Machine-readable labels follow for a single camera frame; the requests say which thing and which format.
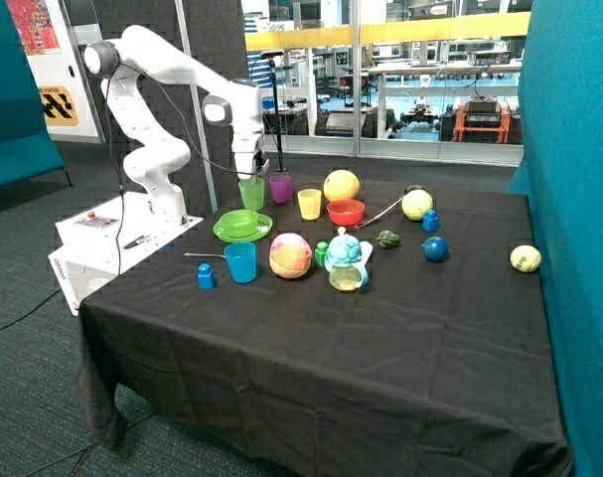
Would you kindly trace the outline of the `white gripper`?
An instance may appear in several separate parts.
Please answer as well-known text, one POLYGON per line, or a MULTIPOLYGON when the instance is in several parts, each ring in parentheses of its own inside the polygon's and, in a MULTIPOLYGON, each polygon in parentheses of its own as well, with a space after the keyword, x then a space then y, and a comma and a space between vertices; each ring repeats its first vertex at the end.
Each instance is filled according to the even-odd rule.
POLYGON ((249 179, 267 172, 269 160, 264 155, 263 141, 262 132, 233 134, 231 150, 239 179, 249 179))

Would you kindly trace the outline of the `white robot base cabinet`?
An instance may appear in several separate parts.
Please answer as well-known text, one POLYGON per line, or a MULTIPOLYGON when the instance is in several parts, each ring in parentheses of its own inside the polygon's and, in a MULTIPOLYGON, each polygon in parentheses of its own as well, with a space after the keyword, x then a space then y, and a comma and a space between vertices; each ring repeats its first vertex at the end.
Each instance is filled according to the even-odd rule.
POLYGON ((159 227, 144 194, 128 192, 56 223, 62 246, 49 255, 73 315, 88 295, 202 221, 159 227))

